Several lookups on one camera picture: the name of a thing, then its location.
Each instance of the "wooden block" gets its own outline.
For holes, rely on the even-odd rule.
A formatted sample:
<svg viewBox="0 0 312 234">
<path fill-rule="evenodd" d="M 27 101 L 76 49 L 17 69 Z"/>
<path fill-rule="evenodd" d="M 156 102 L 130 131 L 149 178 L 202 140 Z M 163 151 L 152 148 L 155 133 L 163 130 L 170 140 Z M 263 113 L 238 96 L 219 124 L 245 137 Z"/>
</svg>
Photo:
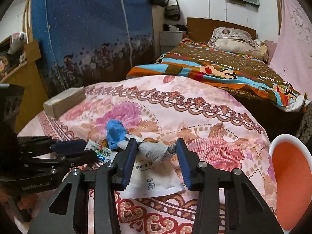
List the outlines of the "wooden block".
<svg viewBox="0 0 312 234">
<path fill-rule="evenodd" d="M 84 87 L 69 88 L 46 101 L 43 108 L 48 116 L 58 119 L 85 98 Z"/>
<path fill-rule="evenodd" d="M 26 58 L 29 63 L 32 63 L 41 58 L 38 40 L 34 40 L 25 46 Z"/>
</svg>

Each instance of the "bed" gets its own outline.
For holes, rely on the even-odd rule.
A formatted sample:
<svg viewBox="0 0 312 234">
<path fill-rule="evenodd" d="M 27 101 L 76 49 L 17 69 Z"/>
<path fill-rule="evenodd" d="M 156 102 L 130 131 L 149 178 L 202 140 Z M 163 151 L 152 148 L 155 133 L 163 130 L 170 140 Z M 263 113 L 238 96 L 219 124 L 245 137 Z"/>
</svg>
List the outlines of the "bed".
<svg viewBox="0 0 312 234">
<path fill-rule="evenodd" d="M 270 141 L 279 134 L 295 134 L 303 116 L 304 96 L 263 61 L 218 51 L 207 45 L 216 27 L 244 30 L 253 40 L 256 31 L 203 18 L 187 18 L 187 24 L 188 39 L 161 55 L 155 64 L 134 67 L 128 78 L 162 74 L 195 79 L 224 89 L 235 97 L 265 128 Z"/>
<path fill-rule="evenodd" d="M 19 135 L 49 135 L 62 141 L 91 139 L 105 144 L 104 121 L 118 119 L 128 132 L 143 139 L 169 145 L 183 138 L 190 150 L 216 168 L 241 168 L 276 212 L 277 186 L 269 139 L 251 113 L 226 91 L 187 77 L 157 75 L 98 83 L 86 87 L 85 92 L 87 98 L 59 119 L 53 120 L 43 111 Z M 183 181 L 176 156 L 171 164 Z M 34 217 L 50 193 L 38 196 Z M 94 233 L 93 196 L 90 190 L 89 234 Z M 197 192 L 186 188 L 165 197 L 123 199 L 116 191 L 115 197 L 122 233 L 192 232 Z M 220 191 L 219 233 L 225 230 L 224 203 Z M 16 223 L 23 233 L 27 232 L 29 224 Z"/>
</svg>

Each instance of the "white wall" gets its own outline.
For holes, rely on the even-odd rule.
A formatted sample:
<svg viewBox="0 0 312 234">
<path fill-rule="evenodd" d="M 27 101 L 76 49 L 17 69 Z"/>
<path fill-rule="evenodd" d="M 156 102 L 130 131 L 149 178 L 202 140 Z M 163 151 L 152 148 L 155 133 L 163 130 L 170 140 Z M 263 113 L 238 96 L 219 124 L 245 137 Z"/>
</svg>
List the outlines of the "white wall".
<svg viewBox="0 0 312 234">
<path fill-rule="evenodd" d="M 27 0 L 14 0 L 0 21 L 0 42 L 12 33 L 21 32 Z"/>
<path fill-rule="evenodd" d="M 257 8 L 226 2 L 226 0 L 178 0 L 181 8 L 180 24 L 186 24 L 187 17 L 212 18 L 255 29 L 260 40 L 277 41 L 278 12 L 276 0 L 259 0 Z"/>
</svg>

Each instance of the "wooden headboard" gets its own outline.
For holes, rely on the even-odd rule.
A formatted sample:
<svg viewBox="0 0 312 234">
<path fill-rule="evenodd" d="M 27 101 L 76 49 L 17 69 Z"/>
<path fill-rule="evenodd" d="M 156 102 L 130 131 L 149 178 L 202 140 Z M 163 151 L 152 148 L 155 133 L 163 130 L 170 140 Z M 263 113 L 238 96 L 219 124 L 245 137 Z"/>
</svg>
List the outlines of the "wooden headboard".
<svg viewBox="0 0 312 234">
<path fill-rule="evenodd" d="M 208 18 L 187 18 L 188 36 L 195 42 L 208 42 L 213 35 L 213 30 L 217 27 L 227 27 L 244 30 L 246 32 L 249 32 L 253 40 L 256 39 L 256 31 L 245 26 Z"/>
</svg>

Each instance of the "pillow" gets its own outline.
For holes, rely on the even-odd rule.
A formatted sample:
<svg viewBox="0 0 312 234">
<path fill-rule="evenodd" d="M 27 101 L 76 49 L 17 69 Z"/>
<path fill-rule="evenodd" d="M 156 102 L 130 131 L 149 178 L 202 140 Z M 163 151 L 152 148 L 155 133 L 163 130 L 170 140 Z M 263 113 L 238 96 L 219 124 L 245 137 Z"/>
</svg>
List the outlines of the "pillow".
<svg viewBox="0 0 312 234">
<path fill-rule="evenodd" d="M 265 42 L 259 40 L 253 41 L 253 46 L 251 46 L 249 42 L 244 40 L 220 38 L 214 42 L 214 45 L 220 51 L 250 55 L 266 63 L 268 62 L 268 46 Z"/>
<path fill-rule="evenodd" d="M 252 37 L 248 32 L 226 27 L 217 27 L 216 29 L 214 29 L 213 35 L 209 40 L 208 45 L 216 47 L 214 45 L 215 41 L 222 38 L 242 40 L 254 47 L 254 42 L 252 41 Z"/>
</svg>

